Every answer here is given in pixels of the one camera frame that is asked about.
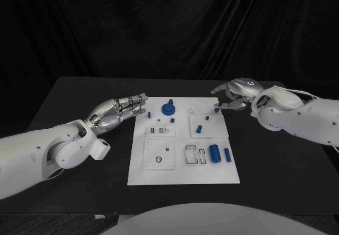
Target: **small blue part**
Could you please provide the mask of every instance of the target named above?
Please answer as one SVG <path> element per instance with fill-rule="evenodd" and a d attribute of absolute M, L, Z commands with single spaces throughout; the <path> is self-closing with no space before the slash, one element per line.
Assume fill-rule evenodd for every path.
<path fill-rule="evenodd" d="M 228 148 L 225 148 L 225 155 L 226 155 L 226 162 L 229 163 L 232 160 L 231 160 Z"/>
<path fill-rule="evenodd" d="M 203 126 L 198 126 L 196 133 L 201 133 L 203 129 Z"/>
<path fill-rule="evenodd" d="M 211 145 L 209 146 L 209 154 L 211 154 L 211 160 L 214 163 L 221 162 L 221 153 L 219 153 L 219 148 L 218 145 Z"/>
<path fill-rule="evenodd" d="M 163 105 L 162 111 L 164 115 L 172 115 L 175 113 L 173 100 L 169 100 L 169 103 Z"/>

